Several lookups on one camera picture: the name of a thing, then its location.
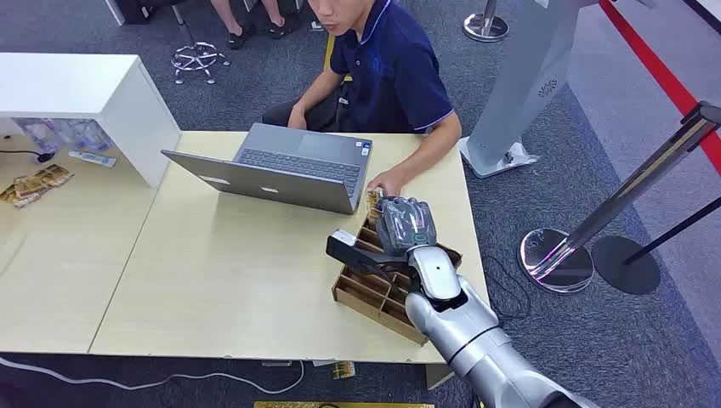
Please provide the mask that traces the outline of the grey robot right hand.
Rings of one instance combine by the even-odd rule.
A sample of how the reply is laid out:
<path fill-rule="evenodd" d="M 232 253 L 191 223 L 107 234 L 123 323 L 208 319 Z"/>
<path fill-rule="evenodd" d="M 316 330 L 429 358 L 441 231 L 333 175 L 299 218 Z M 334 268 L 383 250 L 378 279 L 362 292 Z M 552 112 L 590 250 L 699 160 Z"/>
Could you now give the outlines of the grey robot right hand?
<path fill-rule="evenodd" d="M 378 205 L 381 216 L 375 227 L 385 254 L 400 256 L 415 247 L 436 245 L 437 231 L 426 201 L 389 196 Z"/>

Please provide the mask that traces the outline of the person's left hand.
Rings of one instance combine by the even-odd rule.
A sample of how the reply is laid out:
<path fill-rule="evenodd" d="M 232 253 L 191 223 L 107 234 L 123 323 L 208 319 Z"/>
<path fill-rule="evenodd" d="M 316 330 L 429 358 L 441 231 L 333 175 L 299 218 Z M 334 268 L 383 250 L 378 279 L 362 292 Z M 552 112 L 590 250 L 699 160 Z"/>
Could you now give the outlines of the person's left hand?
<path fill-rule="evenodd" d="M 378 190 L 382 191 L 384 196 L 399 196 L 407 183 L 408 177 L 402 170 L 391 168 L 372 179 L 368 183 L 366 191 Z"/>

